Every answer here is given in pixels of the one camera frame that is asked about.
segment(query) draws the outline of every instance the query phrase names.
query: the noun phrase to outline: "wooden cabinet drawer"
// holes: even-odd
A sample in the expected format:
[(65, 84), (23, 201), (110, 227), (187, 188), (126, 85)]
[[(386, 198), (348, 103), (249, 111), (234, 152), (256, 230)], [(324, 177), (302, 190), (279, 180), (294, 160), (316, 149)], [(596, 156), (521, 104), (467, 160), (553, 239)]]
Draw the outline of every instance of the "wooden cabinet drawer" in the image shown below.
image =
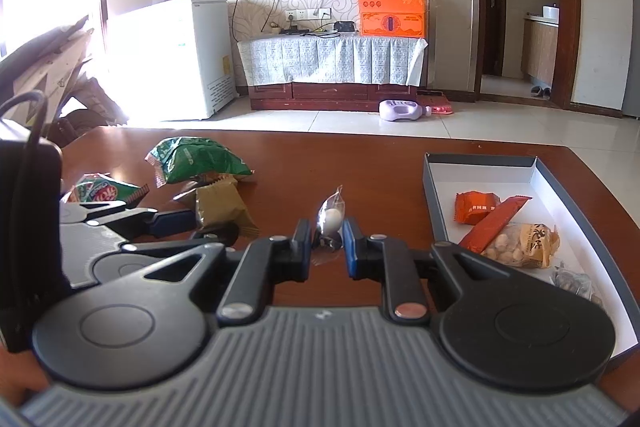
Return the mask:
[(413, 100), (418, 94), (415, 86), (399, 86), (398, 84), (369, 84), (367, 86), (369, 100)]
[(365, 84), (304, 84), (293, 83), (296, 100), (367, 100)]
[(270, 84), (269, 86), (248, 86), (250, 98), (292, 98), (291, 84)]

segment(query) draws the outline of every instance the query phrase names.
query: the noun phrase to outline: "tv cabinet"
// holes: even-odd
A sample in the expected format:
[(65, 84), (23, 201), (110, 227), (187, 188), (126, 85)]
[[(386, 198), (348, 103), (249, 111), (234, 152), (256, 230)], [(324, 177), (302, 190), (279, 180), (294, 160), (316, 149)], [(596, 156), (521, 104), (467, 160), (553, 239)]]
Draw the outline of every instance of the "tv cabinet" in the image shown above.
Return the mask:
[(416, 86), (398, 84), (309, 84), (248, 86), (252, 109), (377, 111), (382, 100), (416, 102)]

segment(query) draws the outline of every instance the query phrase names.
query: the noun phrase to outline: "floor tile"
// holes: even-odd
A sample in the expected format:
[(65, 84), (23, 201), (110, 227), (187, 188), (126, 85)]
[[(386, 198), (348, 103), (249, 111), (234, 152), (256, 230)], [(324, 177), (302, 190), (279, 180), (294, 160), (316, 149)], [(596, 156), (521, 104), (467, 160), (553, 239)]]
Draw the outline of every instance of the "floor tile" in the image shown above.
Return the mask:
[(376, 112), (319, 111), (309, 131), (449, 138), (438, 116), (388, 122), (382, 120)]
[(529, 106), (478, 102), (452, 107), (455, 113), (442, 117), (452, 138), (564, 145), (530, 113)]
[(234, 100), (209, 120), (129, 123), (132, 127), (163, 129), (225, 129), (256, 131), (306, 132), (316, 118), (317, 111), (254, 111), (249, 98)]
[(640, 153), (571, 147), (640, 226)]
[(531, 98), (531, 87), (533, 87), (533, 85), (522, 78), (507, 78), (504, 76), (484, 74), (482, 76), (480, 92)]
[(530, 110), (538, 121), (565, 145), (586, 149), (640, 152), (640, 122), (596, 114), (537, 107)]

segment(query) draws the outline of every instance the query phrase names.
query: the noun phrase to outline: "plastic bag of nuts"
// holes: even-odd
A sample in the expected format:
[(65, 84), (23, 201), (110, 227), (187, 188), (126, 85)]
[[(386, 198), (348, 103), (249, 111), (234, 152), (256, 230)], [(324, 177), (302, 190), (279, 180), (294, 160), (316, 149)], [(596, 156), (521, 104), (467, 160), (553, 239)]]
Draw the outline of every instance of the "plastic bag of nuts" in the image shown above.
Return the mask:
[(482, 255), (507, 266), (549, 268), (560, 247), (560, 236), (546, 225), (509, 223)]
[(563, 290), (589, 299), (604, 309), (602, 299), (596, 294), (594, 284), (586, 273), (571, 271), (564, 267), (564, 263), (560, 263), (560, 266), (556, 267), (551, 275), (551, 282)]

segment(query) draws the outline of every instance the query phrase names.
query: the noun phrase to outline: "kitchen cabinet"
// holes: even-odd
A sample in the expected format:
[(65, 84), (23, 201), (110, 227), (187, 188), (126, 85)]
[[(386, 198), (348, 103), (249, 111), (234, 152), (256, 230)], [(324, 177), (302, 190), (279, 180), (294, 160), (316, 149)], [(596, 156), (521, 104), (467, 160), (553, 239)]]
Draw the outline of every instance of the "kitchen cabinet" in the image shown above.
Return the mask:
[(522, 73), (551, 86), (554, 81), (557, 47), (558, 24), (525, 19)]

